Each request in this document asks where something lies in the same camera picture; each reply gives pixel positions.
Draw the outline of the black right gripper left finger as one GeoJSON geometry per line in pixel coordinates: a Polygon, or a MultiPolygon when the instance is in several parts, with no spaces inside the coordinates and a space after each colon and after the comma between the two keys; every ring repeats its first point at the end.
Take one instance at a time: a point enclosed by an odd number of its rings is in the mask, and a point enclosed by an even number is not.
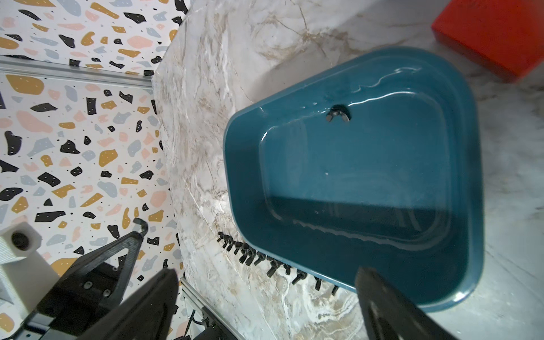
{"type": "Polygon", "coordinates": [[[177,272],[162,269],[79,338],[166,339],[179,292],[177,272]]]}

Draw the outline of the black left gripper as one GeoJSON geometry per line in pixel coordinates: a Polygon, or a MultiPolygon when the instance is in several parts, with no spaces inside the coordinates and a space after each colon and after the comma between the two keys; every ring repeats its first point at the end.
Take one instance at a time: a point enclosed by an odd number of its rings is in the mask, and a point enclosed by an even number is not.
{"type": "Polygon", "coordinates": [[[77,339],[121,304],[149,225],[89,252],[70,266],[38,303],[13,339],[77,339]]]}

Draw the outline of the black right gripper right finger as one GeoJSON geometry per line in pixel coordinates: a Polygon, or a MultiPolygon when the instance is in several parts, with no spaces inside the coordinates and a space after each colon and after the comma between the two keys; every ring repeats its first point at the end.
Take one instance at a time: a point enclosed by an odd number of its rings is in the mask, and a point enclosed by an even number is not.
{"type": "Polygon", "coordinates": [[[375,269],[359,268],[355,282],[369,339],[454,339],[375,269]]]}

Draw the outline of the teal plastic storage box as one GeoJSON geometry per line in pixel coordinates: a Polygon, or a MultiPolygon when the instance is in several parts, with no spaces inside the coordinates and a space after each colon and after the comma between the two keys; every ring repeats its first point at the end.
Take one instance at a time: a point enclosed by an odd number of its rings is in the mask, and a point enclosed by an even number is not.
{"type": "Polygon", "coordinates": [[[256,250],[347,290],[373,268],[427,312],[477,287],[477,104],[438,55],[384,48],[275,93],[229,119],[223,154],[233,219],[256,250]],[[337,104],[350,122],[327,122],[337,104]]]}

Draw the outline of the aluminium corner profile left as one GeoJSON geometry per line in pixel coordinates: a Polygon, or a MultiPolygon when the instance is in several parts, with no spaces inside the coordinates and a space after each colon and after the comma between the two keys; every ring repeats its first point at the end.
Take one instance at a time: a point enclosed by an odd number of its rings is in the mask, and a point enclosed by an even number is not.
{"type": "Polygon", "coordinates": [[[69,79],[75,82],[101,83],[115,86],[152,89],[149,77],[127,75],[119,72],[60,65],[29,59],[1,56],[1,72],[12,75],[44,77],[51,79],[69,79]]]}

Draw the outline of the red block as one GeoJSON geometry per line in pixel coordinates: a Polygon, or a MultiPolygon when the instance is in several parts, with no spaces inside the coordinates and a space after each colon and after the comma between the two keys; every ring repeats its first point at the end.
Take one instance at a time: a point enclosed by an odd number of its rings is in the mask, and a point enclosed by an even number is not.
{"type": "Polygon", "coordinates": [[[543,62],[542,1],[450,1],[432,31],[439,43],[506,82],[543,62]]]}

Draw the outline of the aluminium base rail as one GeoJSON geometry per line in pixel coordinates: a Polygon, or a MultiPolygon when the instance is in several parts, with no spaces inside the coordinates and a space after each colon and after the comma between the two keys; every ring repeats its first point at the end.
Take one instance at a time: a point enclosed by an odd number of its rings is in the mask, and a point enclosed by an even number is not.
{"type": "Polygon", "coordinates": [[[177,339],[236,340],[242,336],[188,283],[181,279],[181,292],[186,303],[188,321],[177,339]]]}

